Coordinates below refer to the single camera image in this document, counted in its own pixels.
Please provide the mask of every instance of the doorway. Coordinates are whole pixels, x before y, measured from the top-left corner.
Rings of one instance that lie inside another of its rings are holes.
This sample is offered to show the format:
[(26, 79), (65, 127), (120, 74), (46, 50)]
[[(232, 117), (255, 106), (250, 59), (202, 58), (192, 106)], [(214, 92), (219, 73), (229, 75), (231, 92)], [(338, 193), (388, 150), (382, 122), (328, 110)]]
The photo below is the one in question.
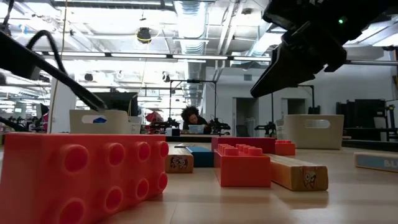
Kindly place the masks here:
[(257, 137), (254, 128), (259, 119), (259, 104), (254, 98), (233, 98), (233, 135)]
[(305, 99), (282, 99), (282, 117), (288, 114), (307, 114)]

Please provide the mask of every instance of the white box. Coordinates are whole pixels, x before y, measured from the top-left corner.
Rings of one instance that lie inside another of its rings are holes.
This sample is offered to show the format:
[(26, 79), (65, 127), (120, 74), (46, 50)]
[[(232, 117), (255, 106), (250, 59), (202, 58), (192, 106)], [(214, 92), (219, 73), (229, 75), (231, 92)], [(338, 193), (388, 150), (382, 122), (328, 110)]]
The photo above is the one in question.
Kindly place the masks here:
[(277, 138), (291, 140), (297, 149), (340, 149), (343, 115), (286, 115), (275, 122)]

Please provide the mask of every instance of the person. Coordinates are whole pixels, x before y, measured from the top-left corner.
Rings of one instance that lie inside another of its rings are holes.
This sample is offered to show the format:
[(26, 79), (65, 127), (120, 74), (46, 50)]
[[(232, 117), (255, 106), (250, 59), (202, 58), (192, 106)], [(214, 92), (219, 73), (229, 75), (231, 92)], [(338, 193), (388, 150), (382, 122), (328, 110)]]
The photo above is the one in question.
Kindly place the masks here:
[(181, 117), (184, 120), (184, 124), (182, 126), (183, 130), (189, 130), (190, 124), (195, 125), (205, 125), (205, 129), (203, 130), (203, 134), (210, 134), (211, 127), (208, 125), (207, 121), (199, 116), (198, 108), (194, 106), (187, 106), (184, 110), (182, 110)]

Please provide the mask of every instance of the red stud block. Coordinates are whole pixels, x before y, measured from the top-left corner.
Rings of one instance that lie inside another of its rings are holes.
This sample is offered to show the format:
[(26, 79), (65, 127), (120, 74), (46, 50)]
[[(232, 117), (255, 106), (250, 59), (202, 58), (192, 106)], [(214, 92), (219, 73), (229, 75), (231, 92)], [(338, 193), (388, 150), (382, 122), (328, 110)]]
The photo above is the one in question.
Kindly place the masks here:
[(261, 148), (222, 145), (214, 153), (215, 172), (222, 187), (271, 186), (271, 160)]
[(211, 139), (211, 150), (217, 150), (220, 144), (229, 144), (237, 148), (239, 148), (239, 145), (244, 144), (261, 148), (262, 153), (275, 154), (274, 138), (213, 137)]
[(164, 136), (8, 134), (2, 223), (97, 222), (161, 194), (168, 152)]
[(275, 142), (275, 154), (279, 156), (295, 156), (296, 146), (288, 140), (277, 140)]

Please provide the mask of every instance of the bin handle cutout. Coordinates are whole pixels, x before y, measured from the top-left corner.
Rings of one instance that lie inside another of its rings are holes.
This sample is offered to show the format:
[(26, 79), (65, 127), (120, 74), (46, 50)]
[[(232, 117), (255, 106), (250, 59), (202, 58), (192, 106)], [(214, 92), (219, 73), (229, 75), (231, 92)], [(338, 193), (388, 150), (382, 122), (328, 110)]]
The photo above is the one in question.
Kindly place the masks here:
[(304, 122), (305, 128), (327, 129), (330, 127), (330, 122), (325, 119), (307, 119)]

